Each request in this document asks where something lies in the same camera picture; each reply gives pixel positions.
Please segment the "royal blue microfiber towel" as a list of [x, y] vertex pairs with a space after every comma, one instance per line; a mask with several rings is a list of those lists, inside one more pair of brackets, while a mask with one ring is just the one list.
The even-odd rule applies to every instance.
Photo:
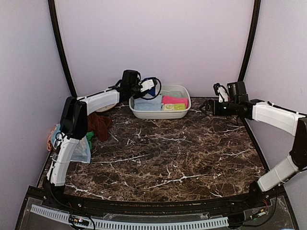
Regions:
[[144, 100], [153, 100], [161, 92], [162, 84], [157, 77], [148, 77], [141, 82], [142, 90], [144, 89], [143, 97]]

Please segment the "light blue patterned towel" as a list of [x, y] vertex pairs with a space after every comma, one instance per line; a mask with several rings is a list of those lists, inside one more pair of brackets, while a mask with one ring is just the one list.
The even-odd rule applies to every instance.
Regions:
[[[57, 133], [59, 132], [59, 128], [53, 133], [51, 137], [53, 149], [56, 149], [56, 147], [59, 145], [59, 142], [56, 140]], [[89, 148], [86, 136], [83, 137], [80, 142], [77, 144], [72, 157], [71, 157], [72, 162], [81, 162], [81, 163], [90, 163], [91, 161], [91, 150]]]

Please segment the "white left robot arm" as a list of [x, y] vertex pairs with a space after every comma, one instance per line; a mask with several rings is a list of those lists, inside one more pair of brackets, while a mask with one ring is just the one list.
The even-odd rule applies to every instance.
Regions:
[[122, 79], [102, 92], [81, 98], [71, 96], [66, 99], [59, 133], [56, 134], [58, 145], [47, 173], [48, 181], [52, 185], [55, 187], [65, 185], [72, 154], [88, 132], [88, 115], [101, 108], [127, 101], [140, 92], [141, 74], [136, 70], [125, 70]]

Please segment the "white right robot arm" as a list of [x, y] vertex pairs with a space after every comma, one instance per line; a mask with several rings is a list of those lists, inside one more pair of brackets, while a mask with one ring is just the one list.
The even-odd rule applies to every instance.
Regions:
[[207, 99], [200, 110], [207, 116], [238, 116], [264, 123], [294, 138], [288, 155], [255, 182], [255, 190], [245, 196], [245, 204], [255, 208], [263, 201], [263, 193], [284, 184], [307, 169], [307, 116], [260, 99], [250, 99], [245, 83], [236, 81], [213, 86], [216, 99]]

